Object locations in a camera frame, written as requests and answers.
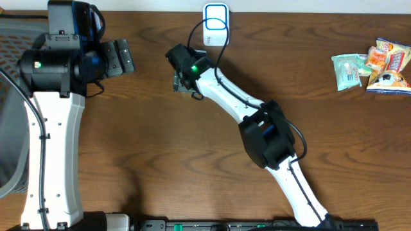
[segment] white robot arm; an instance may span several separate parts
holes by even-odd
[[[21,224],[11,230],[128,231],[126,214],[83,212],[78,190],[78,132],[87,84],[103,92],[100,81],[133,72],[128,44],[124,39],[100,43],[105,20],[88,3],[50,1],[48,18],[49,33],[43,35],[48,48],[27,50],[17,63],[21,87],[0,70],[23,96],[30,128],[26,206]]]
[[[285,131],[288,135],[291,134],[288,125],[284,124],[278,117],[283,116],[278,105],[270,102],[275,104],[270,106],[273,110],[280,110],[272,117],[276,121],[271,121],[267,110],[259,110],[249,106],[261,105],[264,107],[263,101],[253,98],[235,86],[219,69],[216,72],[219,79],[217,80],[214,72],[215,67],[210,60],[193,49],[187,49],[179,44],[171,49],[166,57],[172,66],[177,67],[176,71],[182,75],[180,76],[181,84],[188,89],[195,89],[202,97],[213,100],[237,121],[247,153],[259,167],[267,169],[277,180],[292,206],[297,222],[305,227],[321,227],[323,223],[326,223],[329,219],[327,210],[316,199],[298,162],[292,162],[297,158],[297,155],[294,152],[283,151],[284,147],[274,148],[274,150],[280,151],[280,154],[270,150],[274,146],[282,145],[278,143],[279,140],[276,140],[276,132]],[[291,140],[281,141],[290,142],[291,146],[294,142],[293,137]]]

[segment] wooden table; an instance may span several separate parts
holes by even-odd
[[[125,38],[137,71],[86,101],[79,182],[86,211],[168,219],[292,217],[282,190],[243,149],[236,122],[209,99],[172,91],[164,54],[185,44],[201,13],[104,12],[105,40]],[[304,133],[300,163],[319,201],[343,219],[411,229],[411,106],[406,96],[337,92],[331,57],[366,53],[376,37],[411,44],[411,16],[232,13],[222,71],[276,100]],[[205,47],[202,29],[193,47]],[[403,74],[411,81],[408,65]],[[301,144],[297,140],[297,151]],[[0,229],[19,223],[26,195],[0,200]]]

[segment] wire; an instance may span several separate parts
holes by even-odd
[[[47,15],[5,15],[0,14],[0,18],[5,19],[49,19]]]
[[[225,38],[225,42],[224,42],[223,48],[221,49],[220,54],[218,55],[217,62],[216,62],[216,66],[215,66],[215,68],[214,68],[214,75],[215,75],[215,77],[216,77],[216,80],[217,80],[218,84],[220,84],[229,94],[231,94],[231,95],[234,96],[236,99],[238,99],[239,101],[241,101],[242,103],[244,103],[246,106],[255,108],[255,109],[257,109],[257,110],[262,110],[263,112],[266,112],[266,113],[275,113],[275,112],[269,112],[267,109],[261,108],[259,105],[257,106],[257,105],[250,104],[248,100],[243,99],[242,97],[240,97],[239,95],[237,95],[237,93],[233,92],[230,88],[228,88],[228,87],[224,84],[224,82],[221,80],[221,78],[218,77],[218,75],[217,75],[218,64],[220,64],[221,57],[223,56],[223,52],[224,52],[225,48],[227,47],[227,44],[228,44],[228,41],[229,41],[229,28],[228,28],[228,25],[227,25],[226,22],[222,21],[221,19],[217,19],[217,18],[208,18],[208,19],[203,19],[203,20],[201,20],[201,21],[191,30],[191,33],[190,33],[190,35],[189,35],[189,37],[188,37],[187,48],[189,49],[189,47],[190,47],[190,41],[191,41],[191,37],[192,37],[193,34],[194,34],[194,31],[195,31],[201,24],[203,24],[205,21],[208,21],[208,20],[210,20],[210,19],[216,19],[216,20],[219,20],[219,21],[221,21],[222,23],[224,23],[224,24],[225,24],[225,30],[226,30],[226,32],[227,32],[227,36],[226,36],[226,38]],[[311,203],[310,199],[308,198],[306,192],[305,192],[304,189],[302,188],[301,183],[300,183],[300,181],[298,180],[297,175],[295,174],[294,169],[293,169],[293,167],[292,167],[292,164],[293,164],[294,162],[298,162],[298,161],[302,160],[302,159],[307,155],[307,142],[306,142],[306,139],[304,138],[304,136],[302,135],[302,133],[300,132],[300,130],[299,130],[293,123],[291,123],[291,121],[287,120],[287,119],[284,118],[282,115],[280,115],[279,118],[280,118],[281,120],[283,120],[288,126],[290,126],[290,127],[293,128],[293,130],[294,130],[294,131],[297,133],[297,135],[300,137],[301,142],[302,142],[302,145],[304,146],[304,150],[303,150],[303,152],[302,152],[302,155],[301,155],[300,157],[297,157],[296,159],[290,161],[290,163],[288,164],[288,167],[289,167],[290,172],[291,172],[291,174],[293,175],[295,181],[297,182],[297,184],[298,184],[301,192],[303,193],[304,197],[306,198],[308,205],[309,205],[309,206],[311,207],[311,209],[314,211],[315,215],[316,215],[317,218],[320,220],[320,223],[323,223],[323,220],[322,220],[321,217],[319,216],[319,213],[318,213],[317,210],[314,208],[314,206],[313,206],[313,204]]]
[[[43,119],[40,116],[39,111],[35,108],[33,103],[29,100],[27,95],[23,92],[23,90],[20,88],[20,86],[14,82],[12,77],[10,77],[6,72],[4,72],[0,68],[0,73],[6,78],[6,80],[14,87],[14,89],[19,93],[19,95],[23,98],[23,100],[27,103],[27,105],[30,107],[31,111],[33,111],[34,116],[36,117],[36,120],[39,124],[40,127],[40,140],[41,140],[41,145],[40,145],[40,174],[39,174],[39,205],[40,205],[40,216],[41,216],[41,222],[43,225],[43,230],[48,231],[48,222],[47,222],[47,215],[46,215],[46,205],[45,205],[45,199],[44,199],[44,172],[45,172],[45,158],[46,158],[46,125],[44,124]]]
[[[87,99],[88,99],[88,98],[91,98],[91,97],[98,96],[99,94],[103,94],[103,93],[104,93],[104,86],[103,86],[103,84],[100,83],[100,81],[95,81],[94,84],[97,85],[97,87],[99,87],[101,90],[100,90],[99,92],[91,95],[91,96],[86,96]]]

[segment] black cable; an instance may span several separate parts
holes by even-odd
[[[27,97],[27,95],[23,92],[23,90],[20,88],[18,84],[14,82],[12,77],[10,77],[6,72],[4,72],[0,68],[0,73],[6,78],[6,80],[14,87],[14,89],[19,93],[19,95],[23,98],[23,100],[27,103],[27,105],[30,107],[30,109],[33,111],[34,116],[36,117],[36,120],[39,124],[40,127],[40,140],[41,140],[41,145],[40,145],[40,179],[39,179],[39,212],[41,216],[41,222],[43,225],[43,230],[48,231],[48,222],[47,222],[47,215],[46,215],[46,205],[45,205],[45,199],[44,199],[44,172],[45,172],[45,158],[46,158],[46,125],[44,124],[43,119],[41,118],[41,115],[39,111],[35,108],[33,103],[30,101],[30,99]]]
[[[289,226],[277,226],[277,227],[260,227],[252,228],[248,231],[280,231],[280,230],[289,230],[289,231],[341,231],[333,228],[316,228],[316,227],[289,227]]]
[[[95,97],[98,96],[99,94],[103,94],[104,93],[104,86],[103,84],[100,83],[100,81],[95,81],[94,82],[95,85],[97,85],[97,87],[99,87],[101,89],[101,91],[91,95],[91,96],[86,96],[86,98],[91,98],[91,97]]]
[[[6,14],[0,14],[0,18],[4,18],[4,19],[49,19],[47,15],[6,15]]]
[[[203,20],[201,20],[201,21],[191,30],[191,33],[190,33],[190,35],[189,35],[189,37],[188,37],[187,48],[189,48],[189,46],[190,46],[191,37],[193,36],[194,31],[195,31],[201,24],[203,24],[205,21],[208,21],[209,19],[203,19]],[[217,68],[218,68],[218,64],[220,63],[221,57],[223,56],[223,52],[224,52],[225,48],[227,47],[227,44],[228,44],[228,41],[229,41],[229,29],[228,29],[227,23],[225,23],[225,22],[222,21],[221,19],[217,19],[217,20],[219,20],[219,21],[221,21],[222,23],[225,24],[225,30],[226,30],[226,32],[227,32],[227,36],[226,36],[226,38],[225,38],[225,42],[224,42],[223,48],[222,48],[222,50],[221,50],[221,52],[220,52],[220,55],[218,55],[218,59],[217,59],[217,62],[216,62],[216,66],[215,66],[215,68],[214,68],[214,75],[215,75],[215,77],[216,77],[216,80],[217,80],[218,84],[220,84],[229,94],[231,94],[232,96],[234,96],[236,99],[240,100],[240,101],[241,101],[242,103],[244,103],[246,106],[255,108],[255,109],[257,109],[257,110],[262,110],[263,112],[267,112],[267,113],[268,113],[269,111],[268,111],[267,109],[261,108],[260,106],[257,106],[257,105],[250,104],[250,103],[248,102],[248,100],[243,99],[242,97],[240,97],[239,95],[237,95],[237,93],[233,92],[230,88],[228,88],[228,87],[224,84],[224,82],[221,80],[221,78],[218,77],[218,75],[217,75]],[[298,161],[302,160],[302,159],[306,156],[306,154],[307,154],[307,142],[306,142],[306,139],[304,138],[304,136],[302,135],[302,133],[300,132],[300,130],[299,130],[296,126],[294,126],[293,123],[291,123],[291,121],[285,119],[283,116],[279,116],[279,118],[282,119],[286,124],[288,124],[288,126],[292,127],[293,130],[295,130],[295,132],[297,133],[297,135],[298,135],[298,136],[300,137],[300,139],[301,139],[302,145],[304,146],[304,150],[303,150],[303,152],[302,152],[302,155],[301,155],[300,157],[297,157],[296,159],[292,160],[292,161],[288,164],[288,167],[289,167],[289,169],[290,169],[290,171],[291,171],[291,174],[293,175],[295,181],[297,182],[297,184],[298,184],[301,192],[303,193],[304,197],[306,198],[308,205],[311,207],[311,209],[313,210],[313,212],[315,213],[315,215],[318,217],[318,219],[320,220],[320,222],[323,223],[323,220],[322,220],[321,217],[319,216],[319,213],[317,212],[317,210],[316,210],[316,209],[314,208],[314,206],[312,205],[310,199],[308,198],[306,192],[305,192],[304,189],[302,188],[301,183],[300,183],[300,181],[298,180],[297,175],[294,173],[294,170],[293,170],[293,168],[292,168],[292,166],[291,166],[291,164],[293,164],[294,162],[298,162]]]

